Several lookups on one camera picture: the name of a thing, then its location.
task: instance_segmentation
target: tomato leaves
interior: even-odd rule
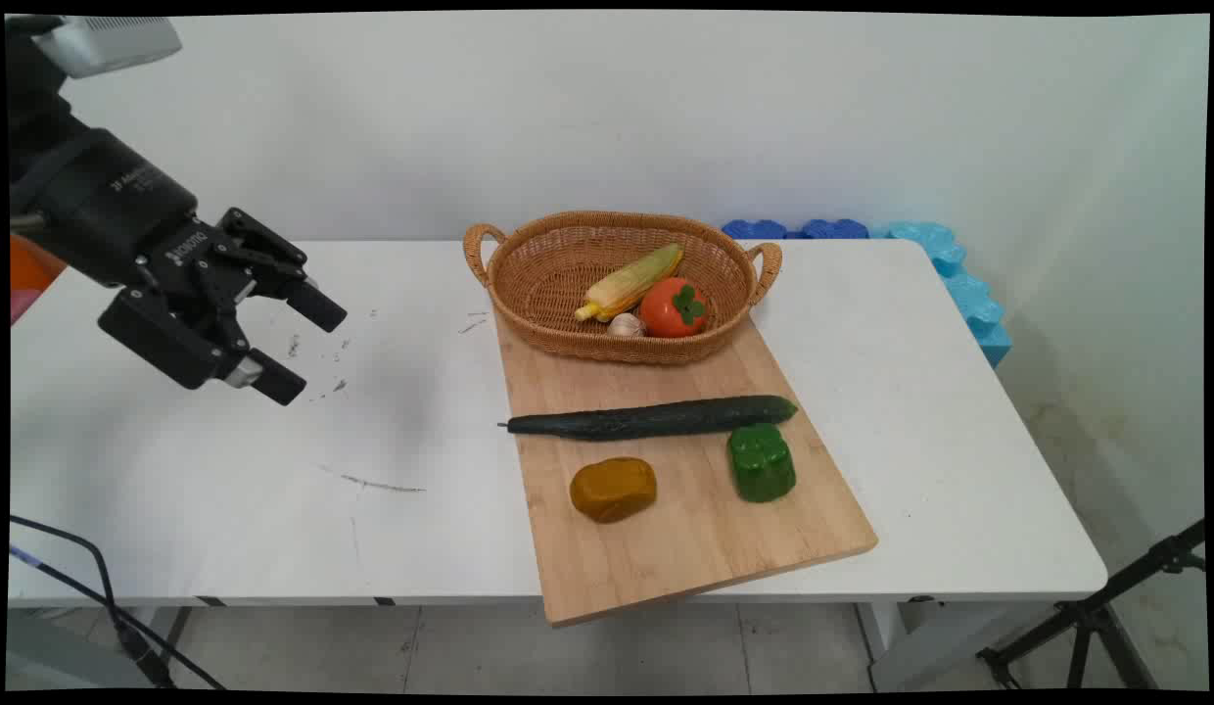
[[[693,297],[693,286],[683,285],[681,291],[673,297],[673,305],[681,312],[681,320],[687,326],[692,326],[696,318],[704,315],[707,309],[702,301]]]

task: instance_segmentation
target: orange object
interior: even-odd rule
[[[57,272],[49,272],[46,265],[34,255],[30,246],[11,235],[11,290],[30,289],[46,291],[55,282]]]
[[[585,465],[568,488],[572,506],[599,523],[619,522],[656,502],[656,471],[641,459]]]
[[[682,277],[665,278],[646,292],[637,317],[646,335],[685,337],[707,325],[707,297]]]

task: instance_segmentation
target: tripod stand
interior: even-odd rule
[[[1090,633],[1099,633],[1100,642],[1104,642],[1104,647],[1107,648],[1107,655],[1111,656],[1125,687],[1152,687],[1146,670],[1135,659],[1134,648],[1125,639],[1125,633],[1116,624],[1107,605],[1112,599],[1121,597],[1159,570],[1180,573],[1185,568],[1198,568],[1198,570],[1207,573],[1206,559],[1192,553],[1195,547],[1206,540],[1203,522],[1207,522],[1207,518],[1198,519],[1179,535],[1167,536],[1159,544],[1153,545],[1141,558],[1110,576],[1104,590],[1099,590],[1080,602],[1057,603],[1055,605],[1060,610],[1057,615],[1042,621],[1040,625],[1011,642],[1002,652],[985,648],[978,653],[978,659],[986,661],[999,686],[1020,688],[1017,680],[1011,677],[1009,669],[1011,663],[1026,656],[1027,653],[1042,647],[1043,643],[1050,642],[1051,638],[1059,637],[1068,627],[1076,627],[1077,639],[1073,643],[1072,661],[1068,665],[1068,687],[1080,687],[1082,677],[1085,676],[1085,656],[1090,652]]]

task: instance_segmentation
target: light blue foam block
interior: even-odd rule
[[[877,238],[898,238],[917,241],[924,246],[938,277],[947,285],[947,291],[955,301],[955,307],[964,317],[969,330],[977,339],[977,345],[995,368],[1011,348],[1011,339],[1003,328],[1003,307],[991,299],[991,286],[977,277],[971,277],[964,269],[968,255],[964,246],[955,241],[955,234],[948,227],[938,223],[894,222],[870,233]]]

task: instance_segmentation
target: corn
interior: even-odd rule
[[[617,313],[624,313],[646,296],[656,282],[673,275],[681,262],[682,250],[677,244],[660,246],[656,252],[626,265],[585,291],[584,307],[577,308],[577,320],[611,322]]]

